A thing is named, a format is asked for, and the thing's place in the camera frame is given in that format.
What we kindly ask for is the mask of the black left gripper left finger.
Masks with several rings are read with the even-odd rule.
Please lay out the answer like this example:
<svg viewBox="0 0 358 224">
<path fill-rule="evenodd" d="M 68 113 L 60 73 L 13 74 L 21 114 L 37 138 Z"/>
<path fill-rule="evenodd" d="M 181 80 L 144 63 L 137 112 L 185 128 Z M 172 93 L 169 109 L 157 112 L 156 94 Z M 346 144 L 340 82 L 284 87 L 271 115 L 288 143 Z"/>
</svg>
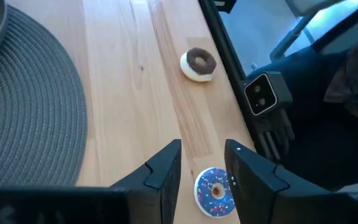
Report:
<svg viewBox="0 0 358 224">
<path fill-rule="evenodd" d="M 130 223 L 172 224 L 181 178 L 181 140 L 174 139 L 111 186 L 123 194 Z"/>
</svg>

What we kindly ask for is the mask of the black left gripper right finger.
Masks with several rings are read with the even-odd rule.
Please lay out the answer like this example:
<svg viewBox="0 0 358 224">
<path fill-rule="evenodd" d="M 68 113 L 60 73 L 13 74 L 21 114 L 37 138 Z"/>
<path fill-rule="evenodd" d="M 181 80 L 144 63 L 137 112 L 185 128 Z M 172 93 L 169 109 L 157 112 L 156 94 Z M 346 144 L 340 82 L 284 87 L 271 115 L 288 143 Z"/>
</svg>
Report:
<svg viewBox="0 0 358 224">
<path fill-rule="evenodd" d="M 347 223 L 347 196 L 274 164 L 239 142 L 225 142 L 230 189 L 241 223 Z"/>
</svg>

